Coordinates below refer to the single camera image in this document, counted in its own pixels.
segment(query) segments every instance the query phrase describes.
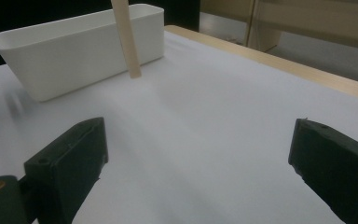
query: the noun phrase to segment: white table surface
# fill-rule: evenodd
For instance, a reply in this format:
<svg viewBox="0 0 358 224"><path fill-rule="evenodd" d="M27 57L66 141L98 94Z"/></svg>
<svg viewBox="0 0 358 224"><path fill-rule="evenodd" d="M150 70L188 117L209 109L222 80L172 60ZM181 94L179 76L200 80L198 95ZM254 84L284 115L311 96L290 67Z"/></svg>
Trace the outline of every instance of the white table surface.
<svg viewBox="0 0 358 224"><path fill-rule="evenodd" d="M0 66L0 175L103 116L110 162L74 223L343 223L288 164L296 119L358 141L358 98L166 33L143 76L30 99Z"/></svg>

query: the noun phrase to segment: wooden stick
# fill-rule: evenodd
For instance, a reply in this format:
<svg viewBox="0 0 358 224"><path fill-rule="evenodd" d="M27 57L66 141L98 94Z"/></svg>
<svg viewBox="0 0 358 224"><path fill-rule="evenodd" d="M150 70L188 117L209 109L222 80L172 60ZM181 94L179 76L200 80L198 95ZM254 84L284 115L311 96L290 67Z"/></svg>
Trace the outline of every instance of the wooden stick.
<svg viewBox="0 0 358 224"><path fill-rule="evenodd" d="M121 47L123 48L124 58L130 72L131 78L140 77L141 66L136 53L135 41L130 22L128 0L111 0L115 12L118 35L120 36Z"/></svg>

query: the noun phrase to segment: tabletop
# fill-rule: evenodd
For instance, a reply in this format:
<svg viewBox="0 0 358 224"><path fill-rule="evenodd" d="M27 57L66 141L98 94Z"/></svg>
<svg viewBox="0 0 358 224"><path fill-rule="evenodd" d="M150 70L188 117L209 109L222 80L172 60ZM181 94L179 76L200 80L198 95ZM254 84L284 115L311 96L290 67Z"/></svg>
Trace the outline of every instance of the tabletop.
<svg viewBox="0 0 358 224"><path fill-rule="evenodd" d="M110 161L74 223L343 223L287 160L296 119L358 141L358 83L166 30L164 57L141 78L44 103L0 66L0 175L22 177L61 133L104 117Z"/></svg>

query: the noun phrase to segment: wooden table edge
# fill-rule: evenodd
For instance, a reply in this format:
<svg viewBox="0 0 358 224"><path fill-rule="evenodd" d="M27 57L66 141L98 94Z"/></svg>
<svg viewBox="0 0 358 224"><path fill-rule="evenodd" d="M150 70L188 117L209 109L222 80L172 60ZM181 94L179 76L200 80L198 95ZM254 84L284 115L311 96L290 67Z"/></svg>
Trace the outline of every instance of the wooden table edge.
<svg viewBox="0 0 358 224"><path fill-rule="evenodd" d="M358 81L327 73L316 68L308 67L304 64L294 63L254 49L248 49L244 46L239 46L212 36L190 31L182 27L168 25L165 26L165 30L197 41L201 44L240 55L241 57L277 68L297 77L302 77L306 80L321 84L325 87L358 97Z"/></svg>

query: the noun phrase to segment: white plastic container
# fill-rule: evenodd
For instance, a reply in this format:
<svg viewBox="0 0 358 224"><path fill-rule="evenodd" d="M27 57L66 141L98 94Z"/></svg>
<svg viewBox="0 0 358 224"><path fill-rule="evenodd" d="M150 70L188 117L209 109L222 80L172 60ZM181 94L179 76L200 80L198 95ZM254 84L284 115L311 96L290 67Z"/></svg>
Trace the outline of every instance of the white plastic container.
<svg viewBox="0 0 358 224"><path fill-rule="evenodd" d="M164 53L164 10L130 6L140 63ZM113 10L0 33L0 54L36 101L127 70Z"/></svg>

